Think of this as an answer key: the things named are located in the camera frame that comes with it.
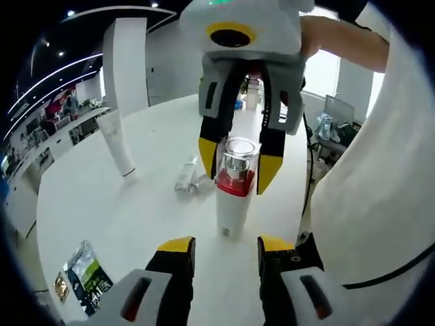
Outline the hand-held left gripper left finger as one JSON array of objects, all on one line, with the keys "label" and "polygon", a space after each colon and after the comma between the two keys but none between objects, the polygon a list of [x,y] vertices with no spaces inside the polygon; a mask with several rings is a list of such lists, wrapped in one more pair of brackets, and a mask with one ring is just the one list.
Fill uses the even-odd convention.
[{"label": "hand-held left gripper left finger", "polygon": [[113,287],[114,325],[186,325],[193,299],[196,241],[192,236],[160,245],[144,269]]}]

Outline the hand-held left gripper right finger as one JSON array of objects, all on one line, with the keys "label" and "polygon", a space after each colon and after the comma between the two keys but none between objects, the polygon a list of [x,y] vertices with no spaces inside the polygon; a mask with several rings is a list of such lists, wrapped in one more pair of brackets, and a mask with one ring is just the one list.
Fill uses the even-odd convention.
[{"label": "hand-held left gripper right finger", "polygon": [[305,268],[293,244],[258,237],[265,325],[343,325],[344,288],[317,267]]}]

